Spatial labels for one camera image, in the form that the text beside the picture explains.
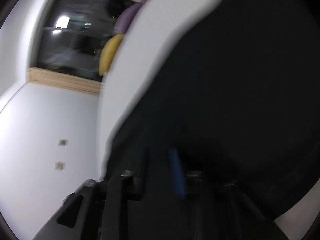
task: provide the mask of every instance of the yellow pillow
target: yellow pillow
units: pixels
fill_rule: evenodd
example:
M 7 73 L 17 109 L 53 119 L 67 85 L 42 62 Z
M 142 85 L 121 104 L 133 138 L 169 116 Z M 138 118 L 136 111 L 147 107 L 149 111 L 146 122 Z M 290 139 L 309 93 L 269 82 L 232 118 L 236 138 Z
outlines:
M 105 72 L 108 72 L 112 64 L 113 58 L 122 42 L 124 34 L 117 34 L 111 38 L 101 51 L 99 58 L 99 75 L 103 76 Z

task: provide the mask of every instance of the black garment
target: black garment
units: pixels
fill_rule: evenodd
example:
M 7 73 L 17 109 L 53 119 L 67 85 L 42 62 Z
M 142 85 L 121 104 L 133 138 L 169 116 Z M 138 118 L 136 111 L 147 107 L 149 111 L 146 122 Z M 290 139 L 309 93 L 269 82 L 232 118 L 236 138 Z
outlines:
M 320 177 L 319 103 L 320 31 L 303 2 L 223 0 L 179 41 L 113 140 L 107 178 L 151 152 L 145 204 L 129 207 L 133 235 L 180 230 L 149 201 L 172 193 L 171 147 L 212 180 L 239 179 L 272 218 L 287 211 Z

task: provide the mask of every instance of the bright light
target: bright light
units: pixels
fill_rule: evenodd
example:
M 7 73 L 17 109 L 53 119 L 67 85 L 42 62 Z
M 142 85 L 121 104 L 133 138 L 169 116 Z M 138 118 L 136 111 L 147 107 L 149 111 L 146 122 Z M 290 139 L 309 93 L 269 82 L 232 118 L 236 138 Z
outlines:
M 67 28 L 68 27 L 68 23 L 70 21 L 70 18 L 69 17 L 66 17 L 66 16 L 60 16 L 59 19 L 57 20 L 57 23 L 56 23 L 56 28 Z M 57 34 L 61 31 L 53 31 L 52 33 L 53 34 Z

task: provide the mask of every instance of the window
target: window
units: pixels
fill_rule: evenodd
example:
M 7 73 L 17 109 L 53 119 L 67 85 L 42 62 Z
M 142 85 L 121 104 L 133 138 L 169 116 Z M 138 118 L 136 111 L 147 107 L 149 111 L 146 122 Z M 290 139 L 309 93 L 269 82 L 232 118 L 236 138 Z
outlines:
M 130 0 L 55 0 L 43 26 L 36 66 L 101 81 L 100 52 Z

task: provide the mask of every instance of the dark fabric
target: dark fabric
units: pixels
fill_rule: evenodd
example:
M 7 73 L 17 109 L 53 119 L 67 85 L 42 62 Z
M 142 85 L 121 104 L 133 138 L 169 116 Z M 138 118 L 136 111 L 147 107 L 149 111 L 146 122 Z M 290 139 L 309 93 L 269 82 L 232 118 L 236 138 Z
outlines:
M 151 221 L 149 199 L 172 194 L 175 147 L 212 181 L 240 180 L 276 218 L 320 177 L 319 103 L 320 31 L 303 2 L 223 0 L 179 41 L 123 123 L 106 177 L 149 147 L 148 201 L 134 213 L 146 236 L 169 224 Z

